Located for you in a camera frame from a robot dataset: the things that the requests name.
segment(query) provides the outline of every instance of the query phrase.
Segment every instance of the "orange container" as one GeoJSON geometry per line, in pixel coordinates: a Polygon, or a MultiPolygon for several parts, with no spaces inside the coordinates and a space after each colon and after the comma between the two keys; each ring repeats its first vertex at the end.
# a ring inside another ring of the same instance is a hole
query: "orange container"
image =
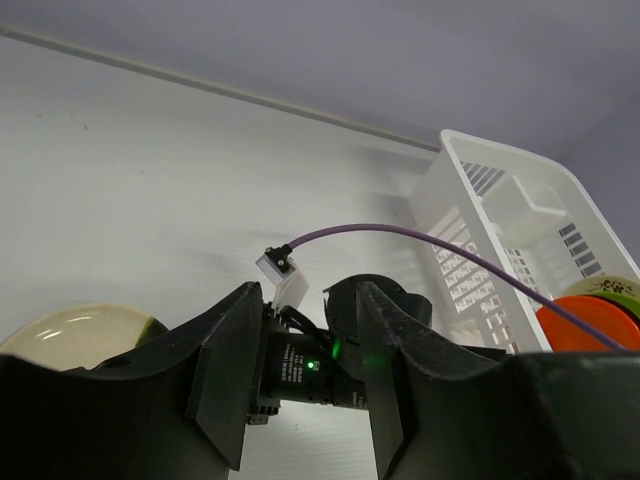
{"type": "MultiPolygon", "coordinates": [[[[633,350],[640,349],[640,329],[631,317],[616,305],[602,298],[586,295],[562,297],[555,300],[555,303],[619,344],[633,350]]],[[[547,307],[542,307],[536,315],[554,352],[609,350],[591,335],[547,307]]]]}

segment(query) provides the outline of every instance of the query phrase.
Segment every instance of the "white plastic basket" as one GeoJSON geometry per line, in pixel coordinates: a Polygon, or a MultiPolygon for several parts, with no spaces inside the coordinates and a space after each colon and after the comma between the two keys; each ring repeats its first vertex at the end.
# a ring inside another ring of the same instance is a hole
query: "white plastic basket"
{"type": "MultiPolygon", "coordinates": [[[[640,271],[578,180],[547,158],[451,130],[409,196],[418,230],[480,255],[549,298],[601,274],[640,271]]],[[[549,350],[539,306],[458,255],[426,246],[443,334],[509,352],[549,350]]]]}

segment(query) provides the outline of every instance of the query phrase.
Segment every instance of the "green led light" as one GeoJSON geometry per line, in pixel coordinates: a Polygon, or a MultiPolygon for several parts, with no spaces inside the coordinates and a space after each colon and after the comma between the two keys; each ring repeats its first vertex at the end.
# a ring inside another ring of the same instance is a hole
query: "green led light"
{"type": "Polygon", "coordinates": [[[334,360],[337,360],[340,356],[340,350],[342,350],[342,343],[340,343],[340,340],[336,340],[333,342],[333,349],[331,351],[331,357],[334,360]]]}

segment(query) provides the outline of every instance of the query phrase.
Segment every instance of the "white connector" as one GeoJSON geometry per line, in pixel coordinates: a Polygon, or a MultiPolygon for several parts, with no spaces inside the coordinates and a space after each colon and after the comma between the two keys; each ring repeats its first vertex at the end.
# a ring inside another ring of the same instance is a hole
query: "white connector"
{"type": "Polygon", "coordinates": [[[291,259],[287,260],[288,269],[282,272],[266,254],[262,255],[256,265],[276,287],[273,297],[273,309],[277,312],[289,305],[298,308],[309,290],[309,283],[300,268],[291,259]]]}

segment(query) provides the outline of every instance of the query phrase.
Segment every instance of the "round dish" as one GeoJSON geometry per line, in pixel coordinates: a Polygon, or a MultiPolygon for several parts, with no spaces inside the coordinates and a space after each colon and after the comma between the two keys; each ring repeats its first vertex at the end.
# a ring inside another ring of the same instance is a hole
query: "round dish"
{"type": "Polygon", "coordinates": [[[636,321],[636,324],[640,323],[640,300],[628,295],[613,292],[594,292],[591,295],[594,297],[606,298],[607,300],[626,308],[633,314],[633,316],[636,317],[637,320],[633,319],[636,321]]]}
{"type": "Polygon", "coordinates": [[[619,303],[614,302],[613,300],[609,299],[609,298],[604,298],[604,297],[598,297],[597,295],[590,295],[592,297],[597,297],[597,298],[602,298],[603,300],[606,300],[607,302],[609,302],[611,305],[617,307],[618,309],[622,310],[624,312],[624,314],[629,317],[631,320],[633,320],[633,323],[636,324],[636,326],[638,328],[640,328],[640,317],[634,315],[634,313],[629,310],[626,307],[623,307],[622,305],[620,305],[619,303]]]}
{"type": "Polygon", "coordinates": [[[29,323],[0,345],[0,353],[54,370],[91,369],[166,331],[154,317],[131,307],[80,305],[29,323]]]}
{"type": "MultiPolygon", "coordinates": [[[[555,303],[630,349],[640,349],[640,328],[616,305],[598,297],[562,297],[555,303]]],[[[554,352],[607,351],[600,343],[568,320],[542,307],[536,313],[554,352]]]]}
{"type": "Polygon", "coordinates": [[[562,296],[591,295],[596,292],[620,293],[640,299],[640,284],[615,275],[596,275],[574,283],[564,291],[562,296]]]}

